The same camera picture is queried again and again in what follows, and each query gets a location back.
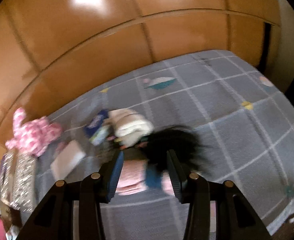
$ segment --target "toy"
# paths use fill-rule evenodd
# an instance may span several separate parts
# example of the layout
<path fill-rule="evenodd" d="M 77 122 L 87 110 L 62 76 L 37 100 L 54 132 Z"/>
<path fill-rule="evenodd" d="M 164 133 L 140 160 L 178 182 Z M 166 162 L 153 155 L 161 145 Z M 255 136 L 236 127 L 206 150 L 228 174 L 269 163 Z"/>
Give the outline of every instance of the toy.
<path fill-rule="evenodd" d="M 62 128 L 58 123 L 49 124 L 45 116 L 22 126 L 25 118 L 25 110 L 18 108 L 13 117 L 14 138 L 6 142 L 6 147 L 8 150 L 17 148 L 23 154 L 39 157 L 45 152 L 48 144 L 60 137 Z"/>
<path fill-rule="evenodd" d="M 109 119 L 117 141 L 123 146 L 121 149 L 133 146 L 141 137 L 149 135 L 154 130 L 151 122 L 132 109 L 109 111 Z"/>

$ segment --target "bed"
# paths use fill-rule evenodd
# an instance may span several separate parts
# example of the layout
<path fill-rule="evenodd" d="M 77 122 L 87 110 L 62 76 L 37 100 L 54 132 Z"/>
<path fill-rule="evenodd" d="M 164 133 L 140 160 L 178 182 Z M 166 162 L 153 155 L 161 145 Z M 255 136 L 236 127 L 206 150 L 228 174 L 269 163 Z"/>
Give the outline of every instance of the bed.
<path fill-rule="evenodd" d="M 133 109 L 156 130 L 174 124 L 192 127 L 210 160 L 204 177 L 234 181 L 271 234 L 294 211 L 294 108 L 260 72 L 226 50 L 196 52 L 134 70 L 51 114 L 49 119 L 64 132 L 38 159 L 37 202 L 55 182 L 50 164 L 59 142 L 75 139 L 87 154 L 65 179 L 68 183 L 98 171 L 110 158 L 108 146 L 93 146 L 82 129 L 103 108 Z M 106 239 L 183 239 L 188 204 L 148 189 L 116 194 L 101 210 Z M 77 215 L 75 202 L 74 239 Z M 23 221 L 28 216 L 22 213 Z"/>

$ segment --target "black hair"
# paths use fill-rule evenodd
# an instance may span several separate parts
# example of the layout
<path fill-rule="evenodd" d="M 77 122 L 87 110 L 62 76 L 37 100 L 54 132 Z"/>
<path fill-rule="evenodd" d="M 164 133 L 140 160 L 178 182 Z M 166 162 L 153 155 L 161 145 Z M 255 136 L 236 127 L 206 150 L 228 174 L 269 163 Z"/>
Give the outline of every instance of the black hair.
<path fill-rule="evenodd" d="M 191 169 L 200 171 L 203 146 L 199 136 L 189 127 L 175 125 L 148 135 L 147 145 L 141 148 L 150 164 L 155 164 L 159 172 L 167 170 L 167 151 L 174 150 L 178 160 Z"/>

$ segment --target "folded towel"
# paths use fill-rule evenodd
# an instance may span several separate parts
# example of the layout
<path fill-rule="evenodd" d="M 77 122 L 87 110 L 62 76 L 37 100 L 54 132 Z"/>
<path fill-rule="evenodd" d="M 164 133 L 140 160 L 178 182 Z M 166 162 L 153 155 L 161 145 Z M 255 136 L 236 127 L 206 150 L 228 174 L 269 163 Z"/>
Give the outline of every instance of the folded towel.
<path fill-rule="evenodd" d="M 71 141 L 50 165 L 55 180 L 65 179 L 85 156 L 78 142 Z"/>
<path fill-rule="evenodd" d="M 110 121 L 115 130 L 115 136 L 125 147 L 133 146 L 143 136 L 149 135 L 154 126 L 136 111 L 123 108 L 109 112 Z"/>

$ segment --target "metal bolt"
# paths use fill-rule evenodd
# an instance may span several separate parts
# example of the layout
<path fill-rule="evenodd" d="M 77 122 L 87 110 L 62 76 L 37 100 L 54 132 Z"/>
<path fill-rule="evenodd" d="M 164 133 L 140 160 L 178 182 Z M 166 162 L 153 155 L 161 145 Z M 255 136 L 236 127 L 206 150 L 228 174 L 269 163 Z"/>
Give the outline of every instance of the metal bolt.
<path fill-rule="evenodd" d="M 98 172 L 95 172 L 93 174 L 91 174 L 90 176 L 92 179 L 99 179 L 100 178 L 100 174 Z"/>
<path fill-rule="evenodd" d="M 234 186 L 234 183 L 231 180 L 226 180 L 225 181 L 225 186 L 226 187 L 233 187 Z"/>
<path fill-rule="evenodd" d="M 56 182 L 56 186 L 57 187 L 61 187 L 65 184 L 65 181 L 63 181 L 62 179 Z"/>
<path fill-rule="evenodd" d="M 198 179 L 199 178 L 199 175 L 197 173 L 191 173 L 191 174 L 189 174 L 189 178 L 191 178 L 191 179 Z"/>

